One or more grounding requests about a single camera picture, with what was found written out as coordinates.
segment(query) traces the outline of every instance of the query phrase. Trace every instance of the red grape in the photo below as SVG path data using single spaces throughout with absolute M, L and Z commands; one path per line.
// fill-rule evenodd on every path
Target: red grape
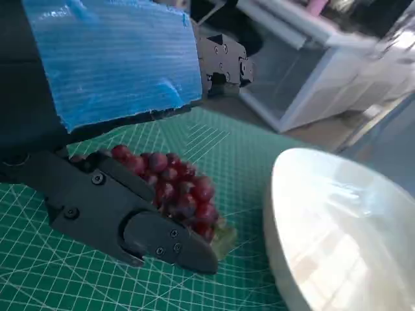
M 215 232 L 211 225 L 204 224 L 202 222 L 199 222 L 193 226 L 193 230 L 202 236 L 204 240 L 208 243 L 210 243 L 213 240 L 213 236 L 215 235 Z
M 178 185 L 178 192 L 179 195 L 182 196 L 184 194 L 190 193 L 191 189 L 194 187 L 195 185 L 193 183 L 191 183 L 190 181 L 182 181 L 181 183 L 179 183 Z
M 215 188 L 207 184 L 196 184 L 191 189 L 191 194 L 200 202 L 208 202 L 215 195 Z
M 167 167 L 167 157 L 161 152 L 154 152 L 148 159 L 148 167 L 153 173 L 160 173 Z
M 119 144 L 112 148 L 111 154 L 114 159 L 120 161 L 125 161 L 128 157 L 132 155 L 130 149 L 128 149 L 128 147 L 123 144 Z
M 184 194 L 183 196 L 179 197 L 174 210 L 177 214 L 180 214 L 185 218 L 193 217 L 196 211 L 196 201 L 191 194 Z
M 193 183 L 195 185 L 207 186 L 212 185 L 212 180 L 207 176 L 195 176 L 193 178 Z
M 158 182 L 158 177 L 157 175 L 153 174 L 150 171 L 146 171 L 143 175 L 142 178 L 151 186 L 151 187 L 155 187 L 157 185 Z
M 171 183 L 158 183 L 156 187 L 156 200 L 158 203 L 167 203 L 175 197 L 174 187 Z
M 144 161 L 143 158 L 140 156 L 130 156 L 125 160 L 124 164 L 131 172 L 133 172 L 136 175 L 141 175 L 142 173 L 144 173 Z
M 181 178 L 191 178 L 196 174 L 196 168 L 189 162 L 185 162 L 178 167 L 178 173 Z
M 173 167 L 167 167 L 163 172 L 161 172 L 160 176 L 165 181 L 174 181 L 177 178 L 177 170 Z
M 181 163 L 180 158 L 177 154 L 169 153 L 169 154 L 166 154 L 166 156 L 167 156 L 167 161 L 169 162 L 170 167 L 177 167 Z
M 216 208 L 211 203 L 203 203 L 198 205 L 195 217 L 200 221 L 207 224 L 214 224 L 219 217 Z
M 150 156 L 151 156 L 150 152 L 143 152 L 142 154 L 140 154 L 140 157 L 143 158 L 146 169 L 148 168 L 148 159 L 150 159 Z

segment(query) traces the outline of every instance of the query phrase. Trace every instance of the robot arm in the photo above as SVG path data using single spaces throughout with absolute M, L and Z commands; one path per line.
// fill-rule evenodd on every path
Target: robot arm
M 132 266 L 142 265 L 149 255 L 199 273 L 216 273 L 210 246 L 162 217 L 151 204 L 154 191 L 141 178 L 100 152 L 72 163 L 65 147 L 118 126 L 183 113 L 198 103 L 68 133 L 54 110 L 23 7 L 19 1 L 1 6 L 6 16 L 0 18 L 0 29 L 10 31 L 0 33 L 0 41 L 9 42 L 0 49 L 0 181 L 43 193 L 53 229 Z M 242 45 L 223 35 L 203 38 L 195 24 L 193 28 L 204 97 L 235 93 L 252 82 L 252 63 Z

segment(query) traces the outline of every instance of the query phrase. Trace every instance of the white bowl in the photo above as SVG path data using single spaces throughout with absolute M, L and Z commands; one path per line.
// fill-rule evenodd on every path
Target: white bowl
M 316 150 L 283 152 L 264 233 L 290 310 L 415 311 L 414 220 L 412 196 L 377 172 Z

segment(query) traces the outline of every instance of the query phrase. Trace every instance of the green cutting mat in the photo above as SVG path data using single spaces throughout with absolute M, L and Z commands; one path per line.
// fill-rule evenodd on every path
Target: green cutting mat
M 216 205 L 239 232 L 219 272 L 197 275 L 150 258 L 131 268 L 52 231 L 40 194 L 0 184 L 0 310 L 286 310 L 268 268 L 262 204 L 275 158 L 301 144 L 197 108 L 70 151 L 119 143 L 135 153 L 177 152 L 213 178 Z

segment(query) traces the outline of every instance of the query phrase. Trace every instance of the blue tape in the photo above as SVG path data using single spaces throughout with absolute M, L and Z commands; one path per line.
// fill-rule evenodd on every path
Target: blue tape
M 189 16 L 147 0 L 24 0 L 67 130 L 202 96 Z

